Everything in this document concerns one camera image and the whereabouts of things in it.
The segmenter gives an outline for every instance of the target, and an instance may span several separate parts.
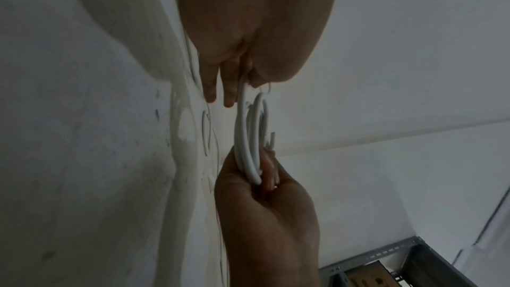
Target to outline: brown box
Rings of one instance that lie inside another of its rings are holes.
[[[345,275],[352,287],[401,287],[379,261],[352,269]]]

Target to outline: white wire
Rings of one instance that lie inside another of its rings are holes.
[[[265,94],[257,94],[253,104],[246,101],[248,88],[248,74],[244,73],[239,81],[237,90],[237,116],[234,129],[234,155],[239,169],[253,185],[260,185],[259,147],[274,150],[275,133],[271,133],[271,140],[266,139],[269,109]]]

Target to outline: thin wire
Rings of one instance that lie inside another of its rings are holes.
[[[260,185],[259,147],[274,150],[275,133],[267,141],[267,124],[269,109],[264,92],[257,94],[253,104],[246,101],[248,73],[244,73],[239,81],[237,91],[237,116],[234,129],[234,155],[239,169],[253,185]]]

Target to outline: person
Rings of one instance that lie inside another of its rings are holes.
[[[260,149],[262,184],[251,186],[233,151],[214,196],[231,287],[319,286],[319,223],[313,201],[275,158]]]
[[[240,57],[253,66],[250,84],[286,81],[303,66],[334,0],[178,0],[183,27],[199,53],[207,102],[216,100],[218,71],[224,105],[237,97]]]

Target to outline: white cable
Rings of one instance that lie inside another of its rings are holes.
[[[259,146],[274,150],[275,133],[271,133],[271,140],[266,139],[269,109],[264,93],[257,94],[253,104],[246,101],[248,88],[248,73],[243,73],[237,90],[237,116],[234,129],[234,155],[239,169],[253,185],[260,185]]]

